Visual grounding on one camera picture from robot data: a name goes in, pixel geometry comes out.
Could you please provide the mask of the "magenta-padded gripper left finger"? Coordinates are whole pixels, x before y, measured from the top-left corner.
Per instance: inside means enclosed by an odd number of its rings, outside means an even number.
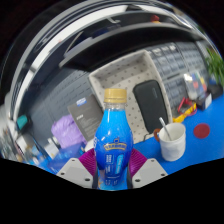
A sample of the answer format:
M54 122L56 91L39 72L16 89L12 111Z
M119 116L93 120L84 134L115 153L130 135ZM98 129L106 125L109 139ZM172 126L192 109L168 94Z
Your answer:
M95 151L90 149L79 158L71 158L57 175L84 188L96 188L98 170Z

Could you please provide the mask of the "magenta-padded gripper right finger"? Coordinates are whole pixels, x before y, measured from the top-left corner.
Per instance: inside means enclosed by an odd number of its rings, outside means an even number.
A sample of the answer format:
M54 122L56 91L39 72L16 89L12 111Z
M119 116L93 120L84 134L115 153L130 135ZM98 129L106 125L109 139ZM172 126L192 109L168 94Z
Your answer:
M133 149L127 168L127 186L140 188L167 176L167 172L155 158L147 159Z

